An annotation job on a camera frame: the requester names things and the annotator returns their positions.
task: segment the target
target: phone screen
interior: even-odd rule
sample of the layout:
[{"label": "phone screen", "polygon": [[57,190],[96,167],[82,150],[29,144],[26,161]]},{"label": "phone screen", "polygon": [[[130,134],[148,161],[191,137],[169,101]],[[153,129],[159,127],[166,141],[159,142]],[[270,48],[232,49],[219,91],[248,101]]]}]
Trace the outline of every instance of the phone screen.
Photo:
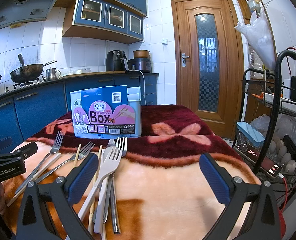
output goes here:
[{"label": "phone screen", "polygon": [[[236,148],[254,162],[258,160],[260,152],[256,148],[252,147],[250,144],[243,143],[241,145],[237,145]],[[264,158],[261,167],[273,177],[276,177],[282,170],[282,167],[280,165],[275,163],[267,156]]]}]

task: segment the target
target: glass cabinet door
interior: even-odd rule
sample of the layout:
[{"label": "glass cabinet door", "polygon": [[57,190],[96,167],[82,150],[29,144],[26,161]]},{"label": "glass cabinet door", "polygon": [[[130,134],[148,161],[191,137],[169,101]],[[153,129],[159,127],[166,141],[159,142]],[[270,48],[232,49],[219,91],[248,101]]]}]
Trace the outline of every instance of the glass cabinet door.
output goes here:
[{"label": "glass cabinet door", "polygon": [[127,34],[143,39],[143,19],[130,12],[127,14]]},{"label": "glass cabinet door", "polygon": [[107,3],[105,28],[126,33],[126,11],[117,6]]},{"label": "glass cabinet door", "polygon": [[100,0],[79,0],[74,23],[104,27],[105,8]]}]

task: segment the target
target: wooden door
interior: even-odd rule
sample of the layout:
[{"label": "wooden door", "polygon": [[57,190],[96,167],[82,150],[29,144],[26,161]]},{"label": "wooden door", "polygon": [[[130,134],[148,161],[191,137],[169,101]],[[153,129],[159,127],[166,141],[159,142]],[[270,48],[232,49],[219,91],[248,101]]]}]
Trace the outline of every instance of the wooden door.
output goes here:
[{"label": "wooden door", "polygon": [[[216,135],[233,138],[244,67],[232,0],[174,0],[172,7],[177,103],[195,112]],[[182,53],[189,56],[186,66]]]}]

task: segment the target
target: spoon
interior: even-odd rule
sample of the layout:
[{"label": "spoon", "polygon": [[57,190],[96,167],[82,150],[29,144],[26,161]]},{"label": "spoon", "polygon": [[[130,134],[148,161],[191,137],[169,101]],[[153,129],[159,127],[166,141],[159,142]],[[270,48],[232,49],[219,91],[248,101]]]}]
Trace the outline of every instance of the spoon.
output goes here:
[{"label": "spoon", "polygon": [[20,53],[18,54],[18,58],[19,58],[21,65],[24,67],[25,66],[24,58]]}]

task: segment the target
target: smartphone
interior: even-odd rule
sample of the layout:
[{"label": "smartphone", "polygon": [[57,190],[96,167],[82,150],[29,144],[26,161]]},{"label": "smartphone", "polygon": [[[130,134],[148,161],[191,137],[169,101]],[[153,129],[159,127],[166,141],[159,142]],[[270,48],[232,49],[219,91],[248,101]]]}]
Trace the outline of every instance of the smartphone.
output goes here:
[{"label": "smartphone", "polygon": [[[233,148],[251,163],[255,164],[257,162],[260,151],[251,146],[249,143],[239,144]],[[275,163],[269,157],[265,156],[261,164],[260,171],[266,174],[269,178],[275,179],[278,177],[278,174],[281,172],[281,170],[281,165]]]}]

